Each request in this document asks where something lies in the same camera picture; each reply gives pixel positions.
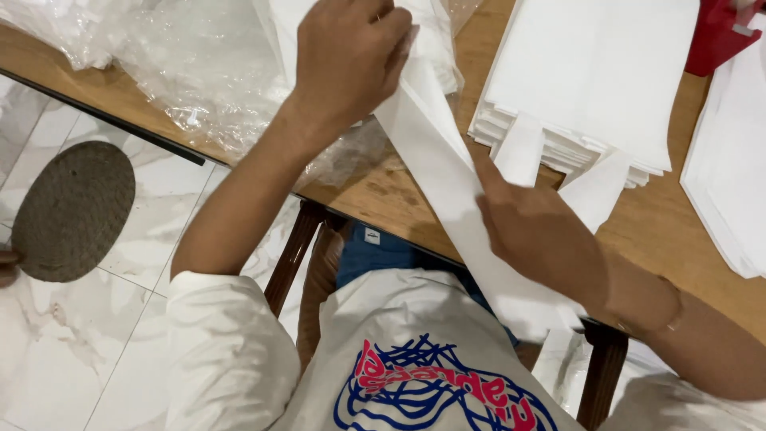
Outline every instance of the marble floor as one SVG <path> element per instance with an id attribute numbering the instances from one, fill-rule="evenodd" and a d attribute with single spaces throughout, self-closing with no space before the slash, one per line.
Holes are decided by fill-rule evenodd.
<path id="1" fill-rule="evenodd" d="M 103 140 L 120 148 L 135 170 L 136 199 L 116 244 L 87 276 L 60 284 L 22 275 L 0 290 L 0 431 L 161 430 L 169 262 L 186 225 L 229 169 L 197 166 L 33 90 L 19 91 L 32 97 L 25 113 L 11 115 L 13 104 L 0 105 L 4 116 L 43 108 L 22 144 L 23 130 L 10 133 L 20 149 L 13 161 L 0 153 L 0 246 L 34 179 L 77 143 Z M 262 288 L 298 209 L 298 199 L 285 201 L 246 264 L 243 274 Z M 294 340 L 307 263 L 308 257 L 280 316 Z"/>

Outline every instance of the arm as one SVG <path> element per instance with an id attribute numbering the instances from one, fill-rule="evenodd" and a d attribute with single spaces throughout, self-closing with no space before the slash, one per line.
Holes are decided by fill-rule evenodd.
<path id="1" fill-rule="evenodd" d="M 298 31 L 295 90 L 191 222 L 171 278 L 240 273 L 306 164 L 394 93 L 411 22 L 393 0 L 317 2 Z"/>
<path id="2" fill-rule="evenodd" d="M 605 251 L 552 189 L 508 184 L 494 163 L 474 163 L 493 251 L 527 278 L 620 318 L 684 380 L 729 400 L 766 399 L 766 347 L 667 280 Z"/>

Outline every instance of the red object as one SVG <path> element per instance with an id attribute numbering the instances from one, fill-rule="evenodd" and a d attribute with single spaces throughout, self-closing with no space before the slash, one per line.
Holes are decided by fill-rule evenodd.
<path id="1" fill-rule="evenodd" d="M 731 6 L 731 0 L 700 0 L 699 3 L 699 18 L 686 60 L 686 71 L 706 77 L 761 38 L 760 30 L 743 35 L 735 31 L 735 26 L 750 32 L 748 24 L 764 5 L 764 0 L 757 0 L 740 11 Z"/>

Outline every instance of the chair leg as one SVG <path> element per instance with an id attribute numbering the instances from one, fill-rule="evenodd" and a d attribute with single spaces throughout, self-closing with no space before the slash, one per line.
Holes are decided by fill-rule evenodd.
<path id="1" fill-rule="evenodd" d="M 285 249 L 264 292 L 271 312 L 277 317 L 282 312 L 287 292 L 290 291 L 290 286 L 293 284 L 300 262 L 311 244 L 316 228 L 324 221 L 325 217 L 326 210 L 317 203 L 304 201 L 300 206 L 293 231 L 287 239 Z"/>
<path id="2" fill-rule="evenodd" d="M 577 421 L 596 431 L 609 416 L 614 391 L 627 356 L 627 335 L 603 324 L 585 323 L 585 339 L 593 345 Z"/>

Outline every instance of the wooden chair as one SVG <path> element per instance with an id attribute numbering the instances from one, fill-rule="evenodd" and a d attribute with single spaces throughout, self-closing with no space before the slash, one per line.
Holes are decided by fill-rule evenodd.
<path id="1" fill-rule="evenodd" d="M 342 250 L 342 227 L 347 219 L 327 211 L 314 202 L 304 202 L 295 227 L 266 287 L 266 299 L 272 312 L 279 317 L 287 292 L 298 267 L 319 227 L 309 261 L 309 273 L 303 286 L 298 335 L 298 351 L 303 369 L 319 343 L 319 304 L 334 291 L 337 262 Z M 577 421 L 588 431 L 595 431 L 609 415 L 625 357 L 628 337 L 624 333 L 594 321 L 584 321 L 585 338 L 593 345 L 588 376 L 580 402 Z M 522 345 L 517 349 L 519 359 L 528 369 L 534 367 L 539 346 Z"/>

